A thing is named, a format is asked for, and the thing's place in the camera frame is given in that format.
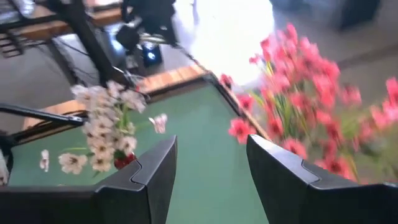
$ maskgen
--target black cable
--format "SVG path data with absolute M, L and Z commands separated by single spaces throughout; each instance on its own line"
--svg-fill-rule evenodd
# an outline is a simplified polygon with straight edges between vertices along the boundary
M 89 57 L 88 53 L 83 52 L 83 51 L 77 49 L 76 47 L 71 46 L 70 44 L 65 43 L 61 38 L 56 38 L 56 39 L 57 39 L 61 44 L 63 44 L 63 45 L 65 45 L 65 46 L 69 47 L 70 49 L 72 49 L 72 50 L 74 50 L 74 51 L 76 51 L 76 52 L 79 52 L 79 53 L 81 53 L 81 54 L 86 55 L 86 56 Z

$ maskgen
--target floor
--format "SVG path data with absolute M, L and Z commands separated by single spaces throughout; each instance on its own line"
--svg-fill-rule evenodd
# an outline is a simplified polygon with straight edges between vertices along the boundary
M 230 4 L 227 0 L 177 0 L 175 26 L 178 36 L 199 61 L 216 74 L 227 73 L 240 85 L 256 83 L 258 72 L 248 64 L 248 58 L 258 51 L 258 42 L 267 34 L 292 22 L 299 34 L 316 42 L 320 52 L 337 62 L 347 62 L 342 70 L 343 82 L 359 85 L 367 101 L 380 99 L 386 78 L 398 75 L 398 20 L 396 0 L 384 0 L 375 22 L 338 33 L 324 24 L 322 7 L 311 14 L 288 14 L 273 10 L 267 0 L 247 0 L 245 4 Z M 79 46 L 73 35 L 62 37 Z M 357 61 L 360 55 L 380 50 L 378 58 Z M 70 52 L 76 66 L 95 76 L 95 69 L 84 55 Z M 191 62 L 180 52 L 162 47 L 164 64 L 157 71 L 175 69 Z M 72 99 L 66 79 L 56 65 L 37 49 L 24 56 L 0 59 L 2 77 L 0 101 L 45 108 Z M 0 115 L 0 129 L 16 132 L 22 118 Z

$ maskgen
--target green leaf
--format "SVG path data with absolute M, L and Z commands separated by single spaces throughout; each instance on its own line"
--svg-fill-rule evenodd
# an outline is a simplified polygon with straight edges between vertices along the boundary
M 87 149 L 87 147 L 71 147 L 71 148 L 62 149 L 61 152 L 82 151 L 82 150 L 88 150 L 88 149 Z
M 254 98 L 254 100 L 261 106 L 264 106 L 264 102 L 262 101 L 262 98 L 255 94 L 253 91 L 249 91 L 249 95 Z
M 93 178 L 95 178 L 98 174 L 100 174 L 100 171 L 95 171 Z

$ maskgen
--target green tabletop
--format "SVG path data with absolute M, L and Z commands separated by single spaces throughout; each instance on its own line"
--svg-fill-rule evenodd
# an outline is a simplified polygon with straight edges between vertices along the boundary
M 244 145 L 227 133 L 236 116 L 217 89 L 205 85 L 150 104 L 143 114 L 131 113 L 135 123 L 166 113 L 166 134 L 151 126 L 137 132 L 139 156 L 157 141 L 178 136 L 177 176 L 169 224 L 268 223 L 251 178 Z M 80 128 L 14 147 L 14 168 L 9 185 L 91 185 L 116 172 L 97 175 L 86 166 L 81 175 L 64 174 L 57 157 L 68 147 L 85 147 Z M 50 151 L 50 170 L 39 168 L 40 152 Z

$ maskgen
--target red flower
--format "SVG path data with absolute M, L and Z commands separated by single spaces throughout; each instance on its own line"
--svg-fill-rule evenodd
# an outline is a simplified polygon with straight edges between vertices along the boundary
M 307 152 L 304 145 L 297 139 L 288 138 L 282 143 L 282 147 L 303 159 L 307 159 Z
M 268 118 L 268 129 L 269 134 L 273 138 L 279 138 L 283 135 L 284 129 L 282 126 L 282 120 L 278 116 Z
M 256 130 L 242 118 L 235 118 L 231 120 L 231 127 L 228 133 L 235 136 L 240 144 L 246 144 L 249 134 L 255 134 Z
M 344 104 L 357 104 L 360 105 L 362 103 L 361 100 L 361 92 L 358 87 L 353 85 L 346 85 L 341 91 L 341 100 Z
M 315 116 L 321 124 L 330 124 L 332 122 L 330 114 L 323 112 L 322 110 L 316 110 Z
M 333 174 L 340 175 L 346 179 L 355 181 L 354 175 L 349 168 L 348 163 L 342 157 L 316 161 L 315 164 L 327 169 Z
M 233 81 L 229 75 L 222 74 L 220 76 L 220 83 L 228 86 L 228 85 L 232 85 Z
M 245 110 L 252 111 L 254 98 L 251 95 L 243 95 L 238 97 L 239 105 Z
M 290 102 L 295 106 L 297 109 L 304 109 L 310 106 L 310 100 L 304 93 L 295 92 L 290 94 L 289 96 Z
M 255 56 L 249 58 L 249 63 L 257 64 L 259 60 L 260 60 L 260 56 L 259 55 L 255 55 Z
M 391 103 L 398 103 L 398 82 L 395 77 L 390 78 L 386 81 L 387 91 Z
M 325 142 L 322 142 L 323 146 L 323 158 L 329 159 L 334 158 L 337 152 L 337 144 L 334 140 L 329 139 Z
M 337 122 L 327 124 L 326 132 L 328 133 L 329 137 L 336 142 L 341 142 L 343 140 L 340 125 Z
M 371 114 L 374 121 L 374 124 L 379 129 L 384 129 L 388 125 L 390 125 L 390 119 L 386 116 L 378 107 L 371 107 Z

